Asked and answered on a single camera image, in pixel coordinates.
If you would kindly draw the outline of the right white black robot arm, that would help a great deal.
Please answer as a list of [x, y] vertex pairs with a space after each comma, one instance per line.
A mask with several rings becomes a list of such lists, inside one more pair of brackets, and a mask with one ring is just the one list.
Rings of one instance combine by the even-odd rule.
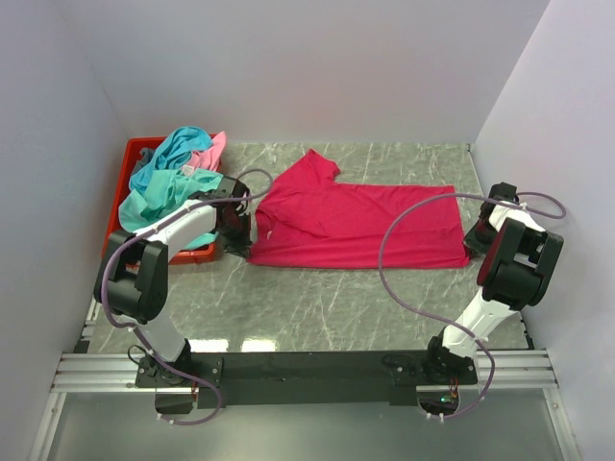
[[484, 212], [470, 236], [486, 250], [479, 291], [455, 323], [430, 340], [421, 363], [423, 375], [434, 383], [468, 375], [488, 336], [514, 313], [541, 302], [564, 245], [562, 236], [509, 204]]

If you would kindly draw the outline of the magenta t shirt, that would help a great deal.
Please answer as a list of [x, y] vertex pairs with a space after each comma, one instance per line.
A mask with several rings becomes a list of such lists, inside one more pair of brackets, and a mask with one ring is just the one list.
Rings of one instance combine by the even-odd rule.
[[469, 262], [450, 185], [337, 182], [337, 164], [308, 150], [255, 212], [255, 265], [453, 269]]

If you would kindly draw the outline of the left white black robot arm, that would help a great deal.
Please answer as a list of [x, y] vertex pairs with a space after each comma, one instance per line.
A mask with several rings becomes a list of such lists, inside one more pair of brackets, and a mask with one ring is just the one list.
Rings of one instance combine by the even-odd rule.
[[130, 330], [169, 385], [196, 378], [188, 340], [164, 312], [169, 262], [198, 236], [214, 233], [224, 251], [246, 258], [251, 247], [251, 218], [241, 199], [189, 199], [153, 225], [118, 231], [95, 282], [94, 297], [115, 328]]

